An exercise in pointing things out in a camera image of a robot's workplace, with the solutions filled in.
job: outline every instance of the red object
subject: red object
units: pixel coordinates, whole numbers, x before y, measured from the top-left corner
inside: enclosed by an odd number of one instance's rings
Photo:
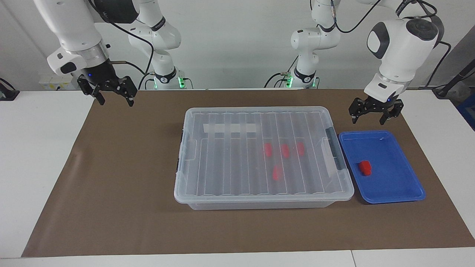
[[[282,151],[284,158],[288,159],[290,157],[290,150],[287,144],[280,145],[280,150]]]
[[[278,181],[280,180],[281,177],[282,177],[282,168],[278,165],[274,166],[274,170],[272,171],[272,179],[274,179],[274,181]]]
[[[272,157],[272,145],[270,143],[264,144],[264,154],[266,154],[268,158]]]
[[[297,153],[298,153],[299,156],[305,156],[304,143],[302,143],[302,142],[297,143]]]
[[[364,176],[371,175],[371,164],[369,161],[360,162],[360,164],[358,164],[358,167],[360,168],[360,171],[363,173]]]

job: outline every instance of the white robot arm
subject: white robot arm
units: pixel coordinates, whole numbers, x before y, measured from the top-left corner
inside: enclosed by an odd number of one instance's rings
[[[357,1],[375,4],[375,0]],[[379,0],[376,3],[392,9],[399,19],[379,22],[368,36],[368,49],[381,60],[381,66],[364,89],[368,99],[355,99],[349,109],[353,123],[369,112],[383,113],[381,124],[399,116],[404,105],[398,96],[406,90],[417,69],[443,36],[440,19],[434,14],[428,15],[421,0]],[[292,35],[292,46],[299,52],[299,62],[291,73],[292,87],[311,87],[318,63],[314,51],[338,45],[341,29],[337,27],[336,11],[339,4],[339,0],[315,0],[312,17],[318,23],[317,28],[299,30]]]
[[[158,89],[185,88],[184,73],[173,64],[170,54],[165,50],[178,48],[181,44],[181,35],[160,11],[156,0],[139,0],[140,13],[138,20],[145,24],[131,29],[131,33],[151,42],[154,47],[152,65],[155,75],[155,84]],[[129,35],[130,44],[150,55],[150,46],[143,41]]]
[[[129,106],[137,94],[137,88],[130,77],[118,78],[102,37],[94,27],[91,13],[98,11],[100,18],[109,23],[132,23],[137,18],[147,26],[132,29],[131,33],[151,42],[155,59],[152,61],[156,78],[163,88],[183,88],[179,71],[173,75],[174,66],[165,49],[180,45],[181,36],[177,29],[165,21],[155,0],[34,0],[41,16],[58,37],[61,47],[47,60],[58,75],[67,75],[80,70],[78,84],[85,95],[92,95],[101,105],[105,100],[100,91],[113,91],[122,95]],[[151,47],[135,38],[130,43],[150,55]]]
[[[335,9],[340,0],[334,1]],[[309,88],[315,80],[318,65],[316,50],[330,49],[340,43],[341,33],[333,27],[332,6],[330,0],[315,0],[312,18],[316,28],[297,30],[292,34],[292,47],[298,51],[297,66],[291,70],[290,87]]]

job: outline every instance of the white label strip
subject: white label strip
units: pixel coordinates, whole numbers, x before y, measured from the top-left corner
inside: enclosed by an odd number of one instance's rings
[[[214,124],[214,132],[215,133],[224,133],[225,124]],[[203,124],[203,129],[205,133],[209,133],[209,124]],[[247,133],[255,133],[257,131],[256,124],[246,124],[246,132]],[[241,132],[241,124],[231,124],[231,132],[232,133],[240,133]]]

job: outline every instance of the blue plastic tray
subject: blue plastic tray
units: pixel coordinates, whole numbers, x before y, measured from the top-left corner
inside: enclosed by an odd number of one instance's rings
[[[458,105],[457,110],[475,130],[475,94],[471,95],[462,104]]]
[[[388,131],[344,132],[340,143],[362,197],[371,204],[423,200],[426,192]],[[358,165],[369,161],[372,173],[363,176]]]

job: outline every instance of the green led light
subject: green led light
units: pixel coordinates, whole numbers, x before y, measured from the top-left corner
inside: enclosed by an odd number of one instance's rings
[[[178,77],[178,82],[180,83],[180,88],[185,88],[185,82],[183,81],[183,78]]]
[[[293,81],[294,81],[294,77],[290,76],[290,77],[287,79],[287,84],[286,84],[285,86],[286,86],[287,88],[291,88]]]

